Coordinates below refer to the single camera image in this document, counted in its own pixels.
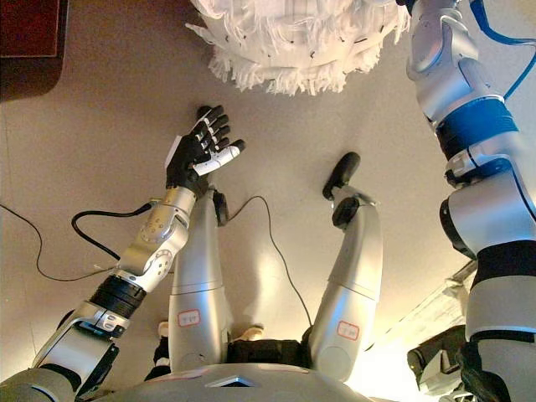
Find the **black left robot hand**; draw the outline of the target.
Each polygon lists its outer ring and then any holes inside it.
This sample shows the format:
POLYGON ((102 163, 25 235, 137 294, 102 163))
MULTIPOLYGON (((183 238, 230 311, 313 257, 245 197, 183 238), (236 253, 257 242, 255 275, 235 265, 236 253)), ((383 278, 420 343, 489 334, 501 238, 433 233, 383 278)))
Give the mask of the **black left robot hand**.
POLYGON ((241 139, 229 140, 229 117, 222 106, 201 106, 192 130, 175 138, 165 162, 166 187, 186 188, 201 198, 208 175, 245 150, 241 139))

